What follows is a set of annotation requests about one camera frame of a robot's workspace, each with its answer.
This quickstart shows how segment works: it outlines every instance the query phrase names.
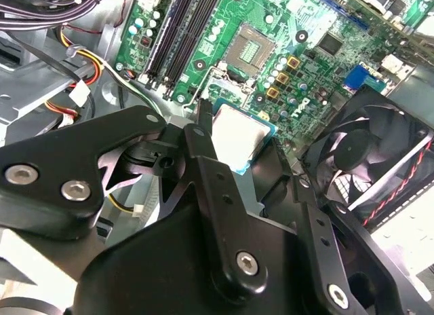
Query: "red and black wire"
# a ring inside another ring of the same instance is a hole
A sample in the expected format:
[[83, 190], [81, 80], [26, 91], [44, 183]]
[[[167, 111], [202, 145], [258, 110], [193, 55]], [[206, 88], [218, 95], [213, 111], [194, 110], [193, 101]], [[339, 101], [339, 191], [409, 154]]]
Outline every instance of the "red and black wire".
[[375, 216], [390, 202], [392, 201], [403, 189], [404, 187], [409, 183], [409, 181], [413, 178], [414, 174], [416, 174], [416, 171], [418, 170], [418, 167], [420, 163], [423, 160], [423, 157], [425, 153], [431, 148], [432, 141], [429, 142], [420, 152], [419, 155], [413, 164], [409, 175], [406, 179], [404, 179], [401, 183], [401, 185], [395, 189], [387, 199], [384, 199], [370, 214], [370, 216], [363, 222], [363, 226], [366, 226]]

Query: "chip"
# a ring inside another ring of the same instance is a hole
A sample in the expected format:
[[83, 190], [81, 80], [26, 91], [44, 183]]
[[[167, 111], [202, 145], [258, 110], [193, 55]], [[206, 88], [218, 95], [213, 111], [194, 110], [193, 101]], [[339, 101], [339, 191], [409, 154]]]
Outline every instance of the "chip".
[[285, 73], [280, 72], [278, 76], [276, 77], [276, 80], [282, 84], [287, 84], [290, 77], [286, 75]]
[[278, 95], [279, 95], [278, 89], [269, 88], [267, 91], [267, 96], [269, 96], [270, 98], [276, 99]]
[[273, 41], [248, 24], [242, 24], [226, 54], [226, 62], [249, 76], [263, 68], [275, 49]]
[[296, 69], [296, 68], [298, 67], [299, 64], [300, 64], [300, 61], [299, 61], [297, 58], [295, 58], [294, 56], [290, 56], [290, 57], [288, 58], [288, 63], [287, 63], [287, 65], [288, 65], [289, 67], [291, 67], [292, 69]]
[[332, 35], [326, 33], [323, 39], [321, 39], [321, 41], [318, 43], [318, 47], [334, 56], [338, 53], [340, 47], [342, 47], [342, 42], [337, 40], [337, 38], [333, 37]]

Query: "fan blade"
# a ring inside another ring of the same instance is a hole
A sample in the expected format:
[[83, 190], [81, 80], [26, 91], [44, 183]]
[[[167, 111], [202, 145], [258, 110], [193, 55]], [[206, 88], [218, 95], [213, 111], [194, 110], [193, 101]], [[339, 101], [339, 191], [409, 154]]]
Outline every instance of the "fan blade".
[[351, 122], [345, 122], [335, 127], [335, 129], [333, 129], [333, 132], [349, 133], [354, 130], [369, 130], [369, 123], [370, 121], [368, 119], [360, 119]]
[[376, 164], [368, 165], [368, 176], [371, 182], [376, 183], [378, 179], [384, 176], [384, 174], [389, 171], [398, 161], [401, 159], [400, 155], [395, 155], [386, 161], [379, 162]]
[[358, 190], [358, 188], [356, 187], [356, 185], [354, 183], [354, 178], [353, 178], [353, 176], [351, 176], [350, 187], [349, 187], [349, 192], [348, 192], [348, 203], [349, 204], [354, 203], [356, 201], [356, 199], [362, 195], [363, 195], [363, 192]]
[[410, 131], [410, 124], [405, 116], [394, 112], [387, 126], [387, 133], [378, 146], [379, 154], [392, 157], [407, 150], [410, 145]]

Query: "red wire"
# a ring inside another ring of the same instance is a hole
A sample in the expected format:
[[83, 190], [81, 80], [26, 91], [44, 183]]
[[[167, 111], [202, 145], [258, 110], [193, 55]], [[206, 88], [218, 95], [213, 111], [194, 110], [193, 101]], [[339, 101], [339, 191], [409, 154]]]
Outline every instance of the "red wire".
[[427, 150], [429, 150], [429, 148], [431, 147], [431, 143], [432, 142], [429, 142], [428, 144], [427, 144], [427, 146], [419, 153], [419, 156], [418, 156], [418, 159], [417, 159], [417, 161], [414, 163], [414, 165], [413, 165], [413, 167], [412, 167], [412, 169], [411, 169], [411, 171], [410, 171], [410, 174], [408, 175], [408, 177], [406, 178], [406, 179], [404, 179], [403, 180], [403, 182], [401, 183], [401, 185], [395, 190], [395, 191], [393, 191], [393, 193], [389, 196], [389, 198], [387, 198], [386, 200], [383, 200], [379, 205], [378, 205], [378, 207], [377, 208], [375, 208], [372, 212], [371, 212], [371, 214], [370, 214], [370, 216], [363, 222], [363, 226], [365, 226], [365, 225], [367, 225], [368, 224], [368, 222], [369, 221], [371, 221], [381, 210], [382, 210], [382, 208], [384, 208], [384, 206], [387, 204], [387, 203], [389, 203], [391, 200], [393, 200], [395, 197], [396, 197], [396, 195], [400, 192], [400, 191], [402, 191], [403, 189], [404, 189], [404, 187], [408, 184], [408, 182], [410, 181], [410, 179], [411, 178], [413, 178], [413, 176], [414, 176], [414, 174], [416, 173], [416, 171], [418, 170], [418, 166], [419, 166], [419, 164], [422, 162], [422, 159], [423, 159], [423, 157], [424, 157], [424, 155], [425, 155], [425, 152], [427, 151]]
[[123, 13], [125, 12], [125, 8], [127, 7], [127, 0], [123, 0], [122, 10], [121, 10], [121, 18], [116, 22], [115, 28], [123, 23]]
[[78, 26], [73, 26], [73, 25], [70, 25], [70, 24], [66, 25], [66, 27], [70, 28], [70, 29], [73, 29], [73, 30], [76, 30], [76, 31], [79, 31], [79, 32], [90, 33], [92, 35], [100, 35], [100, 34], [102, 34], [102, 31], [85, 30], [85, 29], [79, 28]]

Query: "black cable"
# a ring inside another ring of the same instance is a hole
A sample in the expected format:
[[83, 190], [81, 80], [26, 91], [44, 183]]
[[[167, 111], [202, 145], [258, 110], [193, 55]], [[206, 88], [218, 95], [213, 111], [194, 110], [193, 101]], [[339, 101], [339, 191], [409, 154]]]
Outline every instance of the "black cable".
[[[70, 77], [76, 83], [79, 83], [81, 81], [80, 76], [72, 72], [69, 68], [64, 66], [62, 63], [53, 59], [51, 56], [48, 56], [45, 52], [42, 52], [41, 50], [38, 50], [32, 47], [31, 45], [19, 40], [11, 33], [6, 33], [6, 34], [9, 35], [14, 41], [18, 42], [25, 50], [29, 51], [31, 54], [35, 55], [37, 58], [42, 60], [45, 64], [48, 64], [49, 66], [53, 67], [57, 71], [61, 72], [62, 74]], [[94, 118], [96, 108], [95, 108], [95, 100], [94, 97], [92, 96], [92, 93], [89, 93], [87, 99], [89, 100], [89, 104], [90, 104], [91, 118]]]
[[119, 84], [117, 85], [117, 95], [119, 98], [119, 107], [121, 109], [125, 109], [125, 100], [124, 100], [124, 96], [123, 96], [123, 88]]

